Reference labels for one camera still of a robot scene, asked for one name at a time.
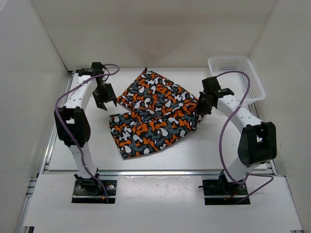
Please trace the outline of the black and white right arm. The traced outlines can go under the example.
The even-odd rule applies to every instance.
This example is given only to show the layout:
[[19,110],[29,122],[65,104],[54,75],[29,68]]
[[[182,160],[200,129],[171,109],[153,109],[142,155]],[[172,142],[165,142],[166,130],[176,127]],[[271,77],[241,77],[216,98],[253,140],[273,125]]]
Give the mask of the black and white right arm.
[[233,123],[241,135],[237,158],[229,166],[223,165],[225,178],[218,182],[219,190],[229,194],[236,188],[236,184],[246,182],[254,168],[276,158],[276,127],[274,123],[264,122],[252,115],[231,89],[221,88],[217,77],[203,79],[202,85],[196,113],[210,115],[211,110],[216,108],[227,116],[219,138],[221,163],[225,162],[222,143],[228,123]]

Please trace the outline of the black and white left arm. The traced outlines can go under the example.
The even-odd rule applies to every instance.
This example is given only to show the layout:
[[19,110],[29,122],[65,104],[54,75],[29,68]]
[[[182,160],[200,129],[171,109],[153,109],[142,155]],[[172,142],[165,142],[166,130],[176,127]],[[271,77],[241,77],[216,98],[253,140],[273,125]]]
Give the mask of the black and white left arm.
[[91,128],[85,109],[90,98],[94,98],[97,108],[102,110],[107,109],[106,103],[117,102],[113,87],[107,83],[107,79],[117,74],[120,68],[115,65],[116,71],[110,72],[108,66],[93,62],[90,68],[76,70],[75,87],[57,99],[54,109],[58,138],[68,147],[78,168],[75,179],[91,194],[97,194],[105,188],[89,150]]

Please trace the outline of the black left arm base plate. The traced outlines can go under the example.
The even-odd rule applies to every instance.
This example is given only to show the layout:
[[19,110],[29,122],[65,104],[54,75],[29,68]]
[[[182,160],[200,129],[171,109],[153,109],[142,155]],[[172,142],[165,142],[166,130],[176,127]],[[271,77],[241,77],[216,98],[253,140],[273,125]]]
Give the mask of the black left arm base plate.
[[101,180],[102,186],[94,179],[83,179],[75,175],[72,203],[114,204],[117,192],[117,180]]

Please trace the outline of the orange camouflage shorts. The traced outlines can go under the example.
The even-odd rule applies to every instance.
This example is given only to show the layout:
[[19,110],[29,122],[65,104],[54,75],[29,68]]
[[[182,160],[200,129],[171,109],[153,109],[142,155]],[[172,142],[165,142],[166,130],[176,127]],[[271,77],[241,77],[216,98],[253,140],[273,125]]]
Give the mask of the orange camouflage shorts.
[[112,138],[123,159],[149,155],[195,131],[198,99],[173,81],[144,71],[117,98],[129,111],[110,115]]

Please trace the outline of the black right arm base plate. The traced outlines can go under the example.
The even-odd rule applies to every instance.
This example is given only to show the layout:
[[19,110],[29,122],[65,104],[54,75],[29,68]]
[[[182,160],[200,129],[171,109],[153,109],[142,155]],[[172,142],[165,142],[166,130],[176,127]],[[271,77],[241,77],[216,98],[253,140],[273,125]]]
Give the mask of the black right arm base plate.
[[205,205],[250,205],[247,186],[224,183],[220,180],[202,180],[198,186],[204,192]]

